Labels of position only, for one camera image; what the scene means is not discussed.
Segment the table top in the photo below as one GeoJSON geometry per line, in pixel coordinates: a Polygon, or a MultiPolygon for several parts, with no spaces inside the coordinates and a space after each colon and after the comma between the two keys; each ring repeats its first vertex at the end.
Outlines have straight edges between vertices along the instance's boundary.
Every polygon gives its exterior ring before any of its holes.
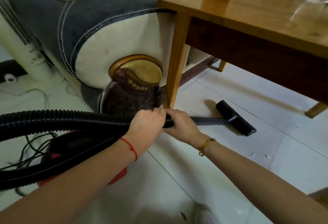
{"type": "Polygon", "coordinates": [[[158,0],[250,35],[328,58],[328,7],[306,0],[158,0]]]}

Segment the black corrugated hose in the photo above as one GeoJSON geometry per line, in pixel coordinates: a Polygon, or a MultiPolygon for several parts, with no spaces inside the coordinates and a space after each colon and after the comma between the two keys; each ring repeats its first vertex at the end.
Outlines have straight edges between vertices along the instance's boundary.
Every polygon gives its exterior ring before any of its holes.
{"type": "MultiPolygon", "coordinates": [[[[87,150],[76,150],[46,163],[18,170],[0,171],[0,190],[29,185],[61,174],[89,157],[106,149],[123,136],[132,117],[101,113],[39,110],[4,114],[0,116],[0,141],[46,131],[96,131],[98,142],[87,150]]],[[[167,116],[164,128],[174,125],[167,116]]]]}

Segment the electric heater grille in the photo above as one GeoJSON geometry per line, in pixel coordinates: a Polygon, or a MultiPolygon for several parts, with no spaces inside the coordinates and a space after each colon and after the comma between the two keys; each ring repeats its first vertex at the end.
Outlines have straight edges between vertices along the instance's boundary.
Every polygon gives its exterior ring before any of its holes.
{"type": "Polygon", "coordinates": [[[6,20],[6,22],[9,24],[9,26],[12,28],[12,30],[15,32],[15,34],[19,37],[19,39],[22,41],[24,45],[27,45],[30,43],[27,35],[24,33],[22,27],[18,23],[18,21],[15,19],[14,15],[7,9],[6,5],[0,0],[0,14],[2,17],[6,20]]]}

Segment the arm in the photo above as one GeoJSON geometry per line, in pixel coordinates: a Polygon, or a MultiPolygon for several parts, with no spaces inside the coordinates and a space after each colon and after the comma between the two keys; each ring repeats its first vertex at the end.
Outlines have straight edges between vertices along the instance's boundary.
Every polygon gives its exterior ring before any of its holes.
{"type": "MultiPolygon", "coordinates": [[[[165,130],[169,135],[196,149],[210,139],[185,112],[166,111],[175,124],[165,130]]],[[[203,154],[273,223],[327,223],[323,206],[266,168],[218,142],[211,142],[203,154]]]]}
{"type": "MultiPolygon", "coordinates": [[[[123,137],[138,156],[163,132],[165,110],[139,111],[123,137]]],[[[123,168],[135,154],[123,140],[66,171],[0,212],[3,224],[70,223],[123,168]]]]}

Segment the white stitching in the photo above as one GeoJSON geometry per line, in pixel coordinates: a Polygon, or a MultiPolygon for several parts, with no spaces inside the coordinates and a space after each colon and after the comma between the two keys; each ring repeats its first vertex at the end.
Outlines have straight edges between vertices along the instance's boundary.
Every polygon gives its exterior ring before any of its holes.
{"type": "Polygon", "coordinates": [[[85,33],[80,37],[80,39],[77,41],[77,43],[75,44],[75,47],[74,47],[74,49],[73,49],[73,51],[72,51],[72,54],[71,54],[71,57],[70,57],[70,62],[72,62],[72,58],[73,58],[74,51],[75,51],[75,49],[76,49],[76,46],[79,44],[80,40],[81,40],[81,39],[82,39],[82,38],[83,38],[88,32],[90,32],[91,30],[93,30],[94,28],[96,28],[98,25],[100,25],[100,24],[102,24],[102,23],[104,23],[104,22],[106,22],[106,21],[108,21],[108,20],[110,20],[110,19],[112,19],[112,18],[114,18],[114,17],[124,16],[124,15],[128,15],[128,14],[134,14],[134,13],[142,12],[142,11],[145,11],[145,10],[156,10],[156,9],[161,9],[161,8],[160,8],[160,7],[156,7],[156,8],[151,8],[151,9],[143,9],[143,10],[138,10],[138,11],[134,11],[134,12],[124,13],[124,14],[121,14],[121,15],[112,16],[112,17],[110,17],[110,18],[108,18],[108,19],[102,21],[101,23],[98,23],[97,25],[95,25],[94,27],[92,27],[91,29],[89,29],[87,32],[85,32],[85,33]]]}
{"type": "Polygon", "coordinates": [[[63,54],[62,54],[61,49],[60,49],[60,41],[59,41],[59,26],[60,26],[60,19],[61,19],[62,15],[63,15],[64,9],[65,9],[67,3],[68,3],[68,2],[66,2],[65,5],[63,6],[63,9],[62,9],[62,11],[61,11],[61,13],[60,13],[60,16],[59,16],[58,28],[57,28],[57,39],[58,39],[58,47],[59,47],[60,56],[62,57],[62,60],[63,60],[63,62],[64,62],[63,66],[64,66],[64,68],[66,68],[66,70],[69,70],[69,69],[66,67],[65,60],[64,60],[64,58],[63,58],[63,54]]]}
{"type": "Polygon", "coordinates": [[[75,1],[73,1],[73,2],[71,3],[71,5],[68,7],[68,9],[67,9],[67,11],[66,11],[66,13],[65,13],[65,16],[64,16],[64,19],[63,19],[62,28],[61,28],[61,42],[62,42],[62,47],[63,47],[63,54],[64,54],[64,58],[65,58],[65,60],[66,60],[66,62],[67,62],[67,66],[71,69],[70,72],[73,72],[73,69],[72,69],[72,67],[71,67],[71,65],[70,65],[70,62],[68,62],[67,57],[66,57],[66,54],[65,54],[65,50],[64,50],[64,42],[63,42],[63,29],[64,29],[64,24],[65,24],[65,20],[66,20],[66,16],[67,16],[67,14],[68,14],[68,11],[70,10],[70,8],[71,8],[72,5],[74,4],[74,2],[75,2],[75,1]]]}

